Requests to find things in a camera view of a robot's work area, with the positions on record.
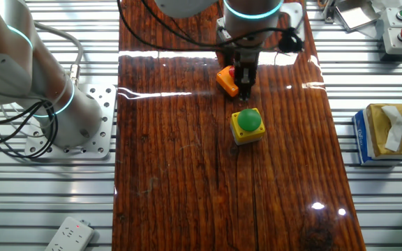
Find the glossy wooden surface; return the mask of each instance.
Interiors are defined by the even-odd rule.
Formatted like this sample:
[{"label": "glossy wooden surface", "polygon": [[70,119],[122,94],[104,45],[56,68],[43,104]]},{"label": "glossy wooden surface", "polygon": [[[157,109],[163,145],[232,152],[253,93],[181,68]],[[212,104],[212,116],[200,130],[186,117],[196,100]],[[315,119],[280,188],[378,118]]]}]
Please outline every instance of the glossy wooden surface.
[{"label": "glossy wooden surface", "polygon": [[[140,1],[123,5],[145,40],[192,47]],[[214,43],[219,13],[178,23]],[[158,53],[121,24],[113,250],[365,250],[308,22],[306,34],[298,55],[261,53],[242,102],[217,89],[215,53]],[[247,107],[267,132],[237,146],[230,116]]]}]

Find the cardboard box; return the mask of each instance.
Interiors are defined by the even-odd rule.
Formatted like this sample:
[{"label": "cardboard box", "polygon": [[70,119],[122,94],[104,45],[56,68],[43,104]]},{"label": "cardboard box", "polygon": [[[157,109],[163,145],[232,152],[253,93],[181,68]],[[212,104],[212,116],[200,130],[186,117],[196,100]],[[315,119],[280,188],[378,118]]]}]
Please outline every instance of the cardboard box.
[{"label": "cardboard box", "polygon": [[364,120],[364,110],[357,112],[353,117],[353,128],[355,129],[355,135],[357,140],[358,158],[359,163],[362,166],[388,166],[393,167],[402,162],[401,159],[398,160],[374,160],[369,156],[370,146],[368,143],[366,123]]},{"label": "cardboard box", "polygon": [[389,117],[384,113],[382,107],[395,106],[402,116],[402,104],[370,104],[366,108],[366,124],[368,124],[369,132],[373,143],[373,159],[402,159],[402,140],[397,151],[385,148],[389,130],[392,127]]}]

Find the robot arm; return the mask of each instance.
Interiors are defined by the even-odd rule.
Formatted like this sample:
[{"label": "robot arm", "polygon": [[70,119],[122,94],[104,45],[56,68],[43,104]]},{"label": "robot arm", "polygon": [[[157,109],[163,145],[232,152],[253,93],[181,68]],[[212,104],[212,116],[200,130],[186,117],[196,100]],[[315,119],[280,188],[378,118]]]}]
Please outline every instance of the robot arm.
[{"label": "robot arm", "polygon": [[[210,6],[212,0],[155,0],[166,15],[171,17],[189,17]],[[304,40],[304,24],[301,22],[303,9],[300,3],[283,3],[283,0],[224,0],[223,16],[217,20],[218,37],[225,42],[261,29],[275,28],[281,13],[290,16],[290,26],[295,35]],[[239,97],[248,100],[251,87],[257,75],[258,55],[265,40],[273,31],[257,33],[233,43],[230,47],[233,55],[226,55],[226,61],[233,62],[235,68],[234,83],[239,88]],[[292,37],[283,37],[279,49],[284,52],[296,52],[302,48],[301,41]]]},{"label": "robot arm", "polygon": [[0,104],[15,102],[16,97],[26,96],[31,89],[35,31],[31,16],[23,15],[29,14],[23,3],[12,1],[7,6],[11,8],[5,7],[0,0]]}]

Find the outlet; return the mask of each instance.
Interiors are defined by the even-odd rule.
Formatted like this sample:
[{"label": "outlet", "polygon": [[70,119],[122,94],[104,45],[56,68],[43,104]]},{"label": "outlet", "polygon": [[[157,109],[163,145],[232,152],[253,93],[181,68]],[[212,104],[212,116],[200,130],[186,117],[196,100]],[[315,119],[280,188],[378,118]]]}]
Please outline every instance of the outlet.
[{"label": "outlet", "polygon": [[94,235],[94,229],[67,217],[45,251],[83,251]]}]

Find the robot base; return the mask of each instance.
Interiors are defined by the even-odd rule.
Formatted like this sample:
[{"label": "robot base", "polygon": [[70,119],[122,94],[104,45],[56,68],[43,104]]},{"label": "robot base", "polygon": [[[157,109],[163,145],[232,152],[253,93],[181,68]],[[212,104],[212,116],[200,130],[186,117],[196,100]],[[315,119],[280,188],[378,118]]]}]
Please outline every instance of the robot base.
[{"label": "robot base", "polygon": [[[102,109],[102,123],[98,132],[85,144],[73,148],[60,148],[52,145],[49,151],[36,160],[39,161],[72,161],[72,160],[102,160],[110,153],[112,122],[116,104],[116,87],[100,84],[79,84],[78,88],[97,100]],[[37,135],[40,130],[31,125],[29,134]],[[25,153],[32,154],[41,149],[47,141],[46,137],[28,137]]]}]

